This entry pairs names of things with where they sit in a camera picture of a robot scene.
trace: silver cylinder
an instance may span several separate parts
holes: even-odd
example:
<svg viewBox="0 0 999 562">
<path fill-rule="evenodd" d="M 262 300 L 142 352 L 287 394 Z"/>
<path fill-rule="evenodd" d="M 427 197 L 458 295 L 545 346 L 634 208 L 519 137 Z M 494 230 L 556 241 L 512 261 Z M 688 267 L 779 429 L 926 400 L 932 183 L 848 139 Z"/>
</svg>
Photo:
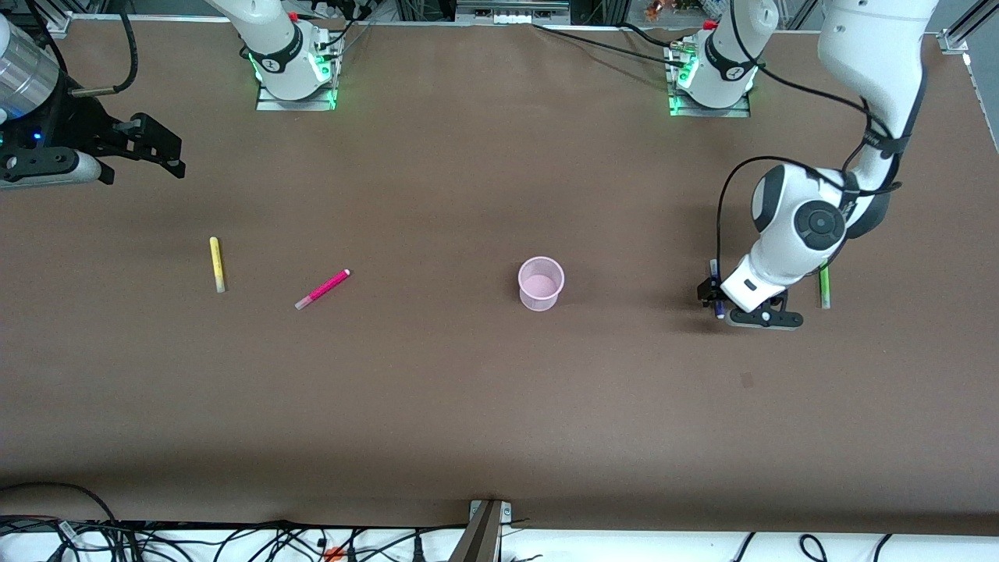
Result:
<svg viewBox="0 0 999 562">
<path fill-rule="evenodd" d="M 17 119 L 49 98 L 59 79 L 59 65 L 0 15 L 0 47 L 4 36 L 8 41 L 0 55 L 0 109 L 7 119 Z"/>
</svg>

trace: marker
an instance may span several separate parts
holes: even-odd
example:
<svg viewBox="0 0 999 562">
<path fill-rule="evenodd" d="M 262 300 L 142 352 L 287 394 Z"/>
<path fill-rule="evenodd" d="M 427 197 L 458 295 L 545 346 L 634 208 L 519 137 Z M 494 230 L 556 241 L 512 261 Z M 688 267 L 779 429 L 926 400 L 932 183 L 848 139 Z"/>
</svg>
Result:
<svg viewBox="0 0 999 562">
<path fill-rule="evenodd" d="M 711 268 L 711 279 L 721 283 L 721 274 L 718 273 L 718 260 L 712 258 L 707 264 Z M 725 319 L 725 303 L 720 300 L 714 301 L 714 317 L 718 320 Z"/>
<path fill-rule="evenodd" d="M 215 270 L 215 291 L 226 292 L 226 277 L 222 273 L 222 252 L 219 250 L 219 239 L 215 236 L 208 239 L 212 247 L 212 269 Z"/>
<path fill-rule="evenodd" d="M 334 275 L 333 277 L 330 278 L 329 281 L 323 283 L 319 287 L 316 287 L 316 289 L 313 292 L 306 295 L 306 298 L 295 303 L 295 308 L 302 310 L 303 308 L 309 306 L 310 304 L 313 303 L 313 301 L 325 295 L 327 292 L 329 292 L 330 289 L 343 283 L 344 279 L 347 279 L 350 276 L 351 276 L 350 269 L 345 269 L 344 271 L 341 271 L 340 273 Z"/>
<path fill-rule="evenodd" d="M 832 300 L 829 295 L 829 262 L 822 262 L 821 268 L 818 271 L 818 297 L 822 302 L 822 309 L 829 310 L 832 308 Z"/>
</svg>

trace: yellow marker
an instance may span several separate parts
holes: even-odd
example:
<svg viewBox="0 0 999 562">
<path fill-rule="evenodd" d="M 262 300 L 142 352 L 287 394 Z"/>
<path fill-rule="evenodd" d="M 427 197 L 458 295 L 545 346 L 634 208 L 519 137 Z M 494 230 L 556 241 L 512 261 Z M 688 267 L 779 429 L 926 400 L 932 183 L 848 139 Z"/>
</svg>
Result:
<svg viewBox="0 0 999 562">
<path fill-rule="evenodd" d="M 222 274 L 222 252 L 219 250 L 219 239 L 215 236 L 208 239 L 212 246 L 212 268 L 215 269 L 215 290 L 226 292 L 226 277 Z"/>
</svg>

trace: gray floor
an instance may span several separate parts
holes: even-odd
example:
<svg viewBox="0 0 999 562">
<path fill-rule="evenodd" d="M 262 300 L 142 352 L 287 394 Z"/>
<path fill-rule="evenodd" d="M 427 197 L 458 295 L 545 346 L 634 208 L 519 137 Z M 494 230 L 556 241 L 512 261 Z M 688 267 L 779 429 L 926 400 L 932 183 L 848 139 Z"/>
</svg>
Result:
<svg viewBox="0 0 999 562">
<path fill-rule="evenodd" d="M 143 14 L 218 15 L 204 0 L 134 0 L 136 11 Z M 955 22 L 975 0 L 940 0 L 930 20 L 928 31 L 939 31 Z M 806 27 L 819 29 L 821 11 Z M 971 70 L 978 86 L 986 118 L 999 125 L 999 17 L 986 22 L 968 41 Z"/>
</svg>

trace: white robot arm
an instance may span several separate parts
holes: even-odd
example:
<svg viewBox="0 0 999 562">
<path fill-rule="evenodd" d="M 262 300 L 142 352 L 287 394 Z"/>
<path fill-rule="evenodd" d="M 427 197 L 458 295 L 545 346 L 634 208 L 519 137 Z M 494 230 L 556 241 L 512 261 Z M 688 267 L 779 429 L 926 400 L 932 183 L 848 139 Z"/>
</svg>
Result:
<svg viewBox="0 0 999 562">
<path fill-rule="evenodd" d="M 293 22 L 281 0 L 207 0 L 225 14 L 250 50 L 261 84 L 274 97 L 300 100 L 332 79 L 330 32 Z"/>
<path fill-rule="evenodd" d="M 751 312 L 783 292 L 820 267 L 846 238 L 869 232 L 884 218 L 887 192 L 922 101 L 922 36 L 936 4 L 832 3 L 819 38 L 819 58 L 869 104 L 874 122 L 864 132 L 859 164 L 845 174 L 783 164 L 759 181 L 752 199 L 759 240 L 721 283 L 742 310 Z"/>
</svg>

